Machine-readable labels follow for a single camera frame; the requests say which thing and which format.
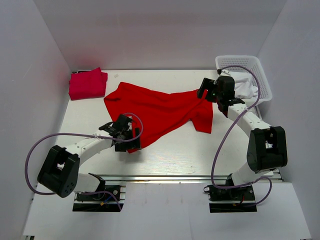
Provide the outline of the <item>red t-shirt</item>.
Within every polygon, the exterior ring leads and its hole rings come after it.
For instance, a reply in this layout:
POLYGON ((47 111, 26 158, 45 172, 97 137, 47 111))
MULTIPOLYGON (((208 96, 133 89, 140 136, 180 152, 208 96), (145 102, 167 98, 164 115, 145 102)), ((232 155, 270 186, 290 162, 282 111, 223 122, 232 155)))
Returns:
POLYGON ((132 114, 132 127, 142 131, 143 149, 188 121, 198 132, 212 132, 213 105, 198 98, 196 90, 164 93, 121 82, 103 101, 113 121, 120 114, 132 114))

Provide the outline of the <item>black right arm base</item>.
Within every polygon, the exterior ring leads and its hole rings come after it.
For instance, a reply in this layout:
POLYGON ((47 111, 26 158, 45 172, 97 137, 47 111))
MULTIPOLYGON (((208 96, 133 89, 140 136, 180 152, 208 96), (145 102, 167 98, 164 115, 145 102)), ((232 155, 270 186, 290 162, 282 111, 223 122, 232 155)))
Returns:
POLYGON ((252 186, 219 189, 207 185, 203 192, 208 194, 210 213, 254 213, 257 212, 256 198, 252 186))

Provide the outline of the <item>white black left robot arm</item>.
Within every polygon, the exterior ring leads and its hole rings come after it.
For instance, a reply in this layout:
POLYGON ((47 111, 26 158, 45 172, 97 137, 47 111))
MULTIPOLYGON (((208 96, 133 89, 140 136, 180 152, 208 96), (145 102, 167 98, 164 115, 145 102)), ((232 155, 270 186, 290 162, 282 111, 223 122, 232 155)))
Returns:
POLYGON ((105 181, 96 174, 79 172, 80 166, 100 152, 113 148, 116 152, 141 149, 144 128, 135 127, 141 120, 133 113, 118 116, 116 121, 99 127, 93 135, 84 135, 69 146, 53 146, 40 169, 37 181, 54 194, 65 198, 72 192, 89 193, 99 200, 105 196, 105 181))

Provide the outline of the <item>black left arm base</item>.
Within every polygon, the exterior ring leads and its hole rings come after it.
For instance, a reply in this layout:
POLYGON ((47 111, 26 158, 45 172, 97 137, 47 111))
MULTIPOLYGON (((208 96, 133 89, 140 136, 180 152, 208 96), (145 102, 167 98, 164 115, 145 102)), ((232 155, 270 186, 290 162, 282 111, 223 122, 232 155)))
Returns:
MULTIPOLYGON (((105 185, 105 191, 114 195, 120 207, 125 203, 126 186, 125 185, 105 185)), ((119 213, 121 210, 109 193, 98 193, 86 195, 76 193, 73 201, 73 212, 93 212, 93 213, 119 213)))

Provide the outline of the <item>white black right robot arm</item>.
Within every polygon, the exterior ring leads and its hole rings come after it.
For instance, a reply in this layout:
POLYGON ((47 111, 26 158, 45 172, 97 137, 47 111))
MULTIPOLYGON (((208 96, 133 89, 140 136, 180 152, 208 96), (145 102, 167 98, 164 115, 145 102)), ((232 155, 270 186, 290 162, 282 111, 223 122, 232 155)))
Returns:
POLYGON ((218 110, 239 126, 248 136, 246 162, 231 173, 225 186, 214 184, 216 189, 225 190, 226 195, 236 200, 247 187, 265 178, 265 174, 288 164, 286 132, 281 126, 271 126, 252 113, 251 107, 235 96, 235 81, 230 76, 213 80, 204 78, 197 97, 217 103, 218 110))

